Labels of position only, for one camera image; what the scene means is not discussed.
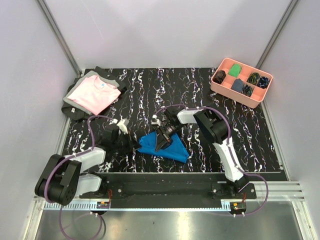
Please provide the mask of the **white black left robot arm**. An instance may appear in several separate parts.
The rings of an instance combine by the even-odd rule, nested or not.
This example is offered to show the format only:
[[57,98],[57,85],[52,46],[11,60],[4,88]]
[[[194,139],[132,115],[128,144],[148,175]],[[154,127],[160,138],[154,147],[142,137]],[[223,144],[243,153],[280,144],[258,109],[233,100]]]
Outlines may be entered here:
[[48,203],[68,205],[74,197],[92,193],[103,198],[108,193],[108,186],[97,173],[85,173],[86,170],[102,164],[107,152],[127,154],[140,148],[128,129],[129,120],[107,126],[96,141],[94,147],[74,155],[53,154],[40,175],[34,193]]

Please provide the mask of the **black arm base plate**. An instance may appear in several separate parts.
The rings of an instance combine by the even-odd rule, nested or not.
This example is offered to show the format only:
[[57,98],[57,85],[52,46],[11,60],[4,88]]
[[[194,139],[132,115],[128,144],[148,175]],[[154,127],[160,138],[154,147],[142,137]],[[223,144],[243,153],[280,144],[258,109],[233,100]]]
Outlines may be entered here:
[[115,209],[209,209],[221,200],[256,200],[253,183],[240,193],[227,184],[223,173],[103,173],[102,189],[80,196],[106,199]]

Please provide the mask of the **blue satin napkin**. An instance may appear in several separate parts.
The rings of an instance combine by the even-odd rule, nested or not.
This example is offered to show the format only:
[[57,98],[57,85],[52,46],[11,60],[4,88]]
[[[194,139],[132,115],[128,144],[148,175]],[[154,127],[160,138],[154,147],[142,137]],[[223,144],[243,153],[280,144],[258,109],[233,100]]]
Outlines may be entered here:
[[151,132],[139,139],[140,148],[138,151],[156,157],[172,159],[181,163],[186,163],[190,154],[177,133],[172,137],[172,143],[165,149],[156,151],[156,133]]

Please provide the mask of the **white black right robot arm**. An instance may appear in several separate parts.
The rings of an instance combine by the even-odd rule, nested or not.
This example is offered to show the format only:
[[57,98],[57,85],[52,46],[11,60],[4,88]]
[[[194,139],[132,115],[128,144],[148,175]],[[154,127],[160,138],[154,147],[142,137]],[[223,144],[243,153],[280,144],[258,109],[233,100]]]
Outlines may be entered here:
[[156,132],[155,151],[169,147],[172,136],[188,124],[197,124],[203,136],[213,144],[224,167],[227,182],[227,192],[232,198],[239,198],[244,194],[249,180],[235,153],[231,136],[231,127],[226,117],[218,110],[208,107],[185,107],[174,109],[174,105],[163,107],[165,121],[162,122],[155,113],[151,125]]

